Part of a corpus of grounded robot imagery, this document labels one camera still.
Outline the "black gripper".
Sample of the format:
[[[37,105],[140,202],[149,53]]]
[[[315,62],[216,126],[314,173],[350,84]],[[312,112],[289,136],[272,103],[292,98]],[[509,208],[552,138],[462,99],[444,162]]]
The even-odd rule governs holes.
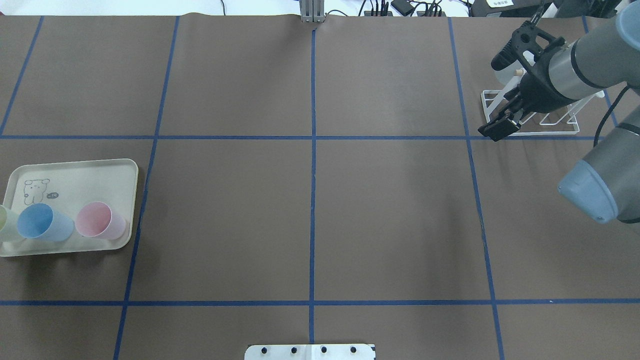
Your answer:
[[[494,142],[518,132],[521,119],[528,113],[551,113],[570,104],[551,82],[551,59],[563,49],[566,40],[524,22],[514,30],[511,39],[494,55],[491,68],[498,72],[514,63],[521,63],[526,73],[512,91],[510,101],[478,132]]]

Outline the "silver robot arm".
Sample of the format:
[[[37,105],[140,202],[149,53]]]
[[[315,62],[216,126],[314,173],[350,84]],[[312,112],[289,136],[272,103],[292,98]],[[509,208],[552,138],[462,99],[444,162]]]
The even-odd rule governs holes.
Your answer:
[[[532,114],[579,111],[605,89],[624,84],[599,121],[592,149],[558,183],[570,203],[600,224],[639,222],[639,109],[606,136],[602,130],[628,92],[639,92],[639,2],[631,2],[573,43],[526,20],[491,60],[494,71],[520,67],[485,109],[478,132],[501,141],[521,130]]]

